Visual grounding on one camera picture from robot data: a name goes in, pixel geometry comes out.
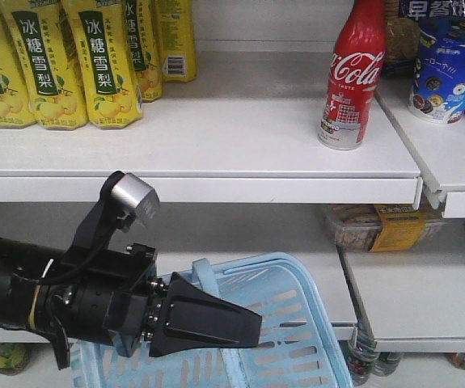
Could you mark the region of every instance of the blue package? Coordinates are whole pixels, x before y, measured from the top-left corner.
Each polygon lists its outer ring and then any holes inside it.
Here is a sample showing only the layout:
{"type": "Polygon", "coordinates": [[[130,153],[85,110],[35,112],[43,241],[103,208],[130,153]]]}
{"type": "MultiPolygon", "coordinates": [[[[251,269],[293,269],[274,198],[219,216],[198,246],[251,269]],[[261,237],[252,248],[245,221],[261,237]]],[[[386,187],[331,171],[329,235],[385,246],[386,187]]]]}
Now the blue package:
{"type": "Polygon", "coordinates": [[[450,124],[465,111],[465,18],[423,19],[410,111],[423,120],[450,124]]]}

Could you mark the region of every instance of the white shelf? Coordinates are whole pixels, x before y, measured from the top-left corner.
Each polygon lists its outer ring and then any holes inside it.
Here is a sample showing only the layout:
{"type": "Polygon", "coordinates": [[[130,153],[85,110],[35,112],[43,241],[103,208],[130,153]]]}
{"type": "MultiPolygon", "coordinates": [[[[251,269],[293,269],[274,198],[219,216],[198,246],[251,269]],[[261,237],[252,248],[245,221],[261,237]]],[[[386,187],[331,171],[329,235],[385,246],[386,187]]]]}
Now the white shelf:
{"type": "Polygon", "coordinates": [[[376,102],[357,150],[318,141],[330,55],[200,53],[127,129],[0,129],[0,202],[93,201],[122,170],[162,202],[412,203],[419,167],[376,102]]]}
{"type": "MultiPolygon", "coordinates": [[[[91,204],[0,204],[0,237],[66,250],[91,204]]],[[[159,250],[159,275],[267,252],[300,259],[315,278],[336,337],[347,340],[356,324],[336,247],[323,234],[316,205],[164,204],[148,229],[138,223],[116,232],[111,248],[130,243],[159,250]]],[[[0,341],[43,342],[39,336],[0,329],[0,341]]]]}
{"type": "Polygon", "coordinates": [[[344,258],[378,350],[465,352],[464,220],[410,251],[344,258]]]}
{"type": "Polygon", "coordinates": [[[378,101],[421,169],[432,205],[444,217],[465,218],[465,116],[453,124],[432,124],[408,110],[410,78],[384,78],[378,101]]]}

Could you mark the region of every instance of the coca-cola logo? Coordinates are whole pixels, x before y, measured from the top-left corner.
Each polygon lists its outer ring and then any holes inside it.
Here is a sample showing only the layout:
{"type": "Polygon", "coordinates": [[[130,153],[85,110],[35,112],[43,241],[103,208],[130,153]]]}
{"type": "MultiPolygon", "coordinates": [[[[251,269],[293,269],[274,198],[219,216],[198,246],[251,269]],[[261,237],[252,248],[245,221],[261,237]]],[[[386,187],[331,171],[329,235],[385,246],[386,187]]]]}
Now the coca-cola logo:
{"type": "Polygon", "coordinates": [[[347,57],[334,54],[331,63],[331,75],[337,81],[355,82],[357,85],[370,85],[378,81],[385,52],[352,53],[347,57]]]}

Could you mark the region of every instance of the red bottle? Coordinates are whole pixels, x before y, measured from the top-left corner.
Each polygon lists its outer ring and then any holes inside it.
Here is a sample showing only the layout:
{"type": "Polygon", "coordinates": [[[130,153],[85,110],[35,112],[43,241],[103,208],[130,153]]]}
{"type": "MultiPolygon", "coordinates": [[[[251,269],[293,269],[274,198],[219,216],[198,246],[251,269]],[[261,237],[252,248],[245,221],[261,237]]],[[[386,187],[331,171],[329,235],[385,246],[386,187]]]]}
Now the red bottle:
{"type": "Polygon", "coordinates": [[[355,0],[336,40],[319,139],[337,150],[358,147],[387,48],[385,0],[355,0]]]}

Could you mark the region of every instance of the blue plastic basket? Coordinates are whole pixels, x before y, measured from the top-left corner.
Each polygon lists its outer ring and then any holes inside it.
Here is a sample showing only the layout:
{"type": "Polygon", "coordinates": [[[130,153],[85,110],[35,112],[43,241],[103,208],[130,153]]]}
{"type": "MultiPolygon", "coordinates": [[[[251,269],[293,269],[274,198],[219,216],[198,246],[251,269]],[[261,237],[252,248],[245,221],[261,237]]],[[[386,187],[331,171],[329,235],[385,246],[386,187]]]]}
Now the blue plastic basket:
{"type": "Polygon", "coordinates": [[[145,343],[125,358],[112,347],[79,341],[71,352],[75,388],[353,386],[315,282],[293,256],[272,253],[212,266],[203,259],[181,275],[261,314],[260,345],[150,358],[145,343]]]}

